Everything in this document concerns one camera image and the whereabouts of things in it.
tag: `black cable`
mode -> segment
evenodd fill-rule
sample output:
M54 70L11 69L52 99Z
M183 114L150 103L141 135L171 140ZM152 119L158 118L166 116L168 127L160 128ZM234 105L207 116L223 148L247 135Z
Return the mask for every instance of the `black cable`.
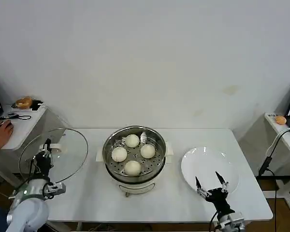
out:
M266 170L269 171L269 172L271 172L272 175L275 176L274 172L272 172L269 169L266 169ZM275 232L276 232L276 200L277 200L277 186L276 186L276 181L275 181L275 202L274 202Z
M270 163L271 163L271 161L272 161L272 155L273 155L273 153L274 153L274 151L275 151L275 149L276 149L276 147L277 147L277 145L278 145L279 140L281 139L281 137L282 137L285 133L287 133L287 132L289 132L289 131L290 131L290 130L287 130L287 131L283 132L283 133L279 136L279 138L277 139L276 144L275 144L275 146L274 146L274 148L273 148L271 154L265 158L265 161L263 162L262 166L260 167L257 178L259 178L260 176L262 176L263 173L266 171L266 169L270 166Z
M271 152L271 154L270 154L269 157L272 157L272 155L273 155L273 153L274 153L274 151L275 151L275 148L277 147L277 144L278 144L280 138L281 138L285 133L287 133L287 132L289 132L289 131L290 131L290 130L287 130L287 131L283 132L283 133L280 135L280 137L277 139L277 142L276 142L276 144L275 144L275 146L274 146L274 148L273 148L273 150L272 150L272 152Z
M218 211L216 211L216 212L214 213L214 215L213 215L213 217L212 217L211 221L209 222L209 228L208 228L208 231L209 231L209 232L211 232L211 231L212 231L212 230L211 230L212 222L213 222L213 220L214 220L215 216L217 215L217 213L218 213Z

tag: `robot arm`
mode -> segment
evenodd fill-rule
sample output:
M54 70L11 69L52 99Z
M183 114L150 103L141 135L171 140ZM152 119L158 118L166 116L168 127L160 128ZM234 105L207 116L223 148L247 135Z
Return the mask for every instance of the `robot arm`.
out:
M30 162L30 177L9 198L14 202L7 216L7 232L37 231L48 218L49 209L45 200L66 191L63 183L53 184L48 177L49 170L53 167L50 143L50 139L47 139L33 157Z
M211 190L205 190L202 188L197 177L196 186L198 194L203 197L207 202L214 204L218 215L217 219L219 221L216 229L222 232L244 232L244 218L240 212L235 212L231 209L230 205L227 203L226 198L228 196L228 182L225 182L223 177L216 172L217 178L222 184L221 188L215 188Z

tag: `floor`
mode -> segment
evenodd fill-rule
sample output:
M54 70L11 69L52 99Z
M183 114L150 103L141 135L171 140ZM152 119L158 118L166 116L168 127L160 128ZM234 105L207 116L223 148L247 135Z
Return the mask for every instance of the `floor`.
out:
M262 190L274 190L274 181L260 180ZM0 191L5 195L12 193L12 187L6 182L0 184ZM274 211L274 199L269 199L268 203ZM0 206L8 211L11 201L0 195ZM277 200L277 232L290 232L290 210L284 200ZM66 223L75 230L77 223ZM89 231L208 231L208 224L203 223L83 223L83 230ZM47 227L41 228L41 232L51 232ZM246 227L247 232L274 232L274 219L270 221L252 222Z

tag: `steamed bun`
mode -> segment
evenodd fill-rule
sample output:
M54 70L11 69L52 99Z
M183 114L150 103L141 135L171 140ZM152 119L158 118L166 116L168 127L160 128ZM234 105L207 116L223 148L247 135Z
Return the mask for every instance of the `steamed bun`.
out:
M153 158L155 156L155 153L156 153L155 147L153 145L151 145L151 144L145 144L141 148L141 155L145 159Z
M126 137L126 141L125 141L126 145L128 147L136 147L139 143L140 143L140 139L137 135L135 134L129 134Z
M141 172L141 164L137 161L129 161L124 167L125 173L130 176L136 176Z
M122 162L127 158L127 151L123 147L116 147L112 151L112 159L115 162Z

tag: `desk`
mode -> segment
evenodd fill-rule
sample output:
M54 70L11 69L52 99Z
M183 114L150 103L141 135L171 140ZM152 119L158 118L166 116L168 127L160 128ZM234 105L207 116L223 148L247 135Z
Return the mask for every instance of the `desk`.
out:
M279 133L279 132L289 128L286 124L285 125L277 124L275 121L276 116L277 115L275 113L266 113L264 115L265 119L273 127L273 129L276 133ZM280 140L286 145L286 147L290 151L290 132L284 134ZM284 198L287 205L290 208L290 181L288 183L284 184L281 180L276 180L276 183L279 187L279 190L277 191L277 197ZM263 193L264 193L266 198L274 198L275 197L275 191L264 191Z
M3 116L10 112L10 106L3 106ZM33 128L36 126L37 122L40 120L42 115L45 113L46 108L41 107L39 111L35 112L17 112L19 115L30 115L30 120L20 120L20 119L11 119L12 124L14 125L13 134L8 141L8 143L3 146L0 151L0 177L9 182L12 186L17 187L21 181L16 178L12 172L9 170L7 163L8 162L18 162L17 155L12 154L11 157L4 155L4 152L16 151L18 150L28 135L31 133Z
M242 212L247 221L273 217L231 130L156 129L172 143L172 163L163 168L153 190L128 198L111 181L104 163L96 162L97 150L116 129L76 130L88 140L88 157L82 169L64 181L66 192L46 201L50 210L49 221L209 222L215 212L214 206L190 188L181 173L183 155L196 146L216 148L230 155L236 164L239 185L228 197L233 210Z

